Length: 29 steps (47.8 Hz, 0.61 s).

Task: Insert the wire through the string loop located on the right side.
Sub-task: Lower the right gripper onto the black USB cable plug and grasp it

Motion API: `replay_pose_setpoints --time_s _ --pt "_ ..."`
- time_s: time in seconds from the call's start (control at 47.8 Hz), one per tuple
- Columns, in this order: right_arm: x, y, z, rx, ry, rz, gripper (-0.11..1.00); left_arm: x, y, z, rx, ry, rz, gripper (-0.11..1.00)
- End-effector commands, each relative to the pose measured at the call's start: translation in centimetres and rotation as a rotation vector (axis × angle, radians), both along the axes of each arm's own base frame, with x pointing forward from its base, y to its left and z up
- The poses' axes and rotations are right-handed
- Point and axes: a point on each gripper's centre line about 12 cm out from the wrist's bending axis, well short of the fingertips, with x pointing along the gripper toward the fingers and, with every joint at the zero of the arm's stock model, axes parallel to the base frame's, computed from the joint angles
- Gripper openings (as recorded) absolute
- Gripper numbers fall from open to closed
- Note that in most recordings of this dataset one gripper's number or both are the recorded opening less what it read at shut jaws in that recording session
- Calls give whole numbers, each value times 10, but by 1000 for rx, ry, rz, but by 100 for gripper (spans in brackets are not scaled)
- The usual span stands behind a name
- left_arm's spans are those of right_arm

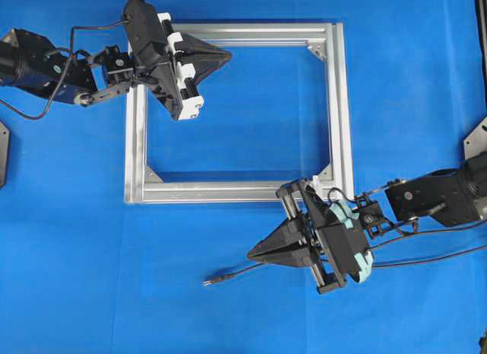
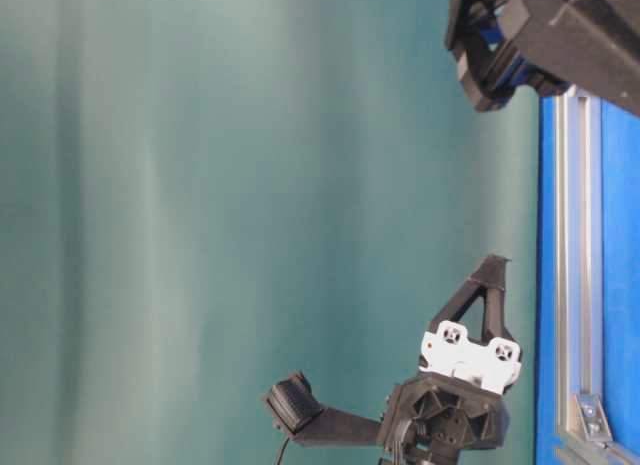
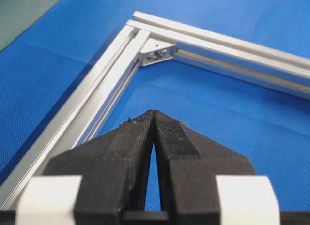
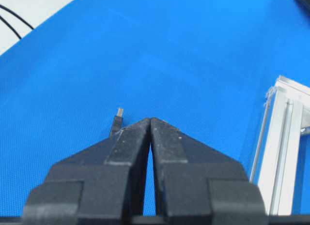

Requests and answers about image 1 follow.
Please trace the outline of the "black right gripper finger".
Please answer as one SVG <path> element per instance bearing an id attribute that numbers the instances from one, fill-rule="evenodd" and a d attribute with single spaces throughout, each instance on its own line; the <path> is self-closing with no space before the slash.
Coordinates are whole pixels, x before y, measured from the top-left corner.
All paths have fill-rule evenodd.
<path id="1" fill-rule="evenodd" d="M 271 234 L 256 244 L 247 257 L 258 257 L 290 247 L 302 238 L 304 223 L 301 219 L 284 220 Z"/>
<path id="2" fill-rule="evenodd" d="M 274 264 L 289 267 L 310 266 L 310 250 L 307 245 L 292 244 L 275 250 L 257 250 L 255 246 L 247 258 L 258 263 Z"/>

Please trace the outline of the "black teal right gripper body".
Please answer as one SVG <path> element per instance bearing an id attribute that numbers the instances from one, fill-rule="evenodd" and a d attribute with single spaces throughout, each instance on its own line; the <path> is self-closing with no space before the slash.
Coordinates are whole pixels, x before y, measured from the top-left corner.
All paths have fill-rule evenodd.
<path id="1" fill-rule="evenodd" d="M 304 223 L 296 244 L 310 250 L 310 269 L 320 294 L 340 289 L 347 278 L 365 282 L 372 273 L 374 255 L 358 218 L 344 203 L 325 203 L 302 180 L 281 186 L 276 196 L 282 201 L 287 219 Z"/>

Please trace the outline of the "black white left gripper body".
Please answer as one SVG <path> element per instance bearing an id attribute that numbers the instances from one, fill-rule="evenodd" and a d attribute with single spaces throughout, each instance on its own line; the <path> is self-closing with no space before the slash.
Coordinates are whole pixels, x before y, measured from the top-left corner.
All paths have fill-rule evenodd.
<path id="1" fill-rule="evenodd" d="M 123 9 L 125 31 L 135 61 L 135 78 L 146 85 L 170 112 L 173 120 L 192 120 L 199 115 L 204 98 L 196 88 L 196 68 L 184 64 L 176 45 L 183 43 L 172 29 L 170 14 L 162 21 L 145 0 L 128 0 Z"/>

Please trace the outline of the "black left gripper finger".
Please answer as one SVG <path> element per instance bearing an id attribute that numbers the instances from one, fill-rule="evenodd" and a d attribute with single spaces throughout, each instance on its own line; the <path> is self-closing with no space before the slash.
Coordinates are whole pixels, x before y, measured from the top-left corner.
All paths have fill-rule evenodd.
<path id="1" fill-rule="evenodd" d="M 181 62 L 199 67 L 222 67 L 232 59 L 227 50 L 211 45 L 187 33 L 182 33 L 183 55 Z"/>
<path id="2" fill-rule="evenodd" d="M 216 72 L 221 67 L 227 64 L 227 61 L 198 61 L 194 62 L 196 73 L 194 77 L 194 84 L 198 86 L 203 80 L 209 77 L 213 72 Z"/>

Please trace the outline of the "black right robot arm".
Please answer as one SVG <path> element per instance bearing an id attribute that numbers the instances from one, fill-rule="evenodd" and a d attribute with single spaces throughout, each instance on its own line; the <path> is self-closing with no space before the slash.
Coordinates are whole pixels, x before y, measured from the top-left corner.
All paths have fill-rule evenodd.
<path id="1" fill-rule="evenodd" d="M 485 218 L 486 154 L 467 159 L 459 168 L 389 182 L 384 191 L 394 222 L 384 217 L 369 193 L 352 201 L 322 199 L 306 179 L 286 183 L 276 192 L 286 219 L 247 257 L 261 264 L 310 268 L 320 294 L 342 288 L 347 278 L 362 283 L 374 263 L 370 239 L 403 225 L 416 227 L 421 217 L 444 227 Z"/>

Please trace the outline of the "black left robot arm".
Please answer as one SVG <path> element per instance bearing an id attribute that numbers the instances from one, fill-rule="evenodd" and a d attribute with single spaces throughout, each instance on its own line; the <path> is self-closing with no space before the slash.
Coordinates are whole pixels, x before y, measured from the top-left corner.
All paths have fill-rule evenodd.
<path id="1" fill-rule="evenodd" d="M 128 0 L 115 25 L 124 27 L 130 51 L 107 46 L 90 54 L 11 29 L 1 39 L 2 86 L 49 104 L 89 107 L 144 85 L 173 120 L 196 118 L 204 104 L 198 84 L 227 64 L 231 53 L 174 30 L 170 14 L 157 14 L 145 0 Z"/>

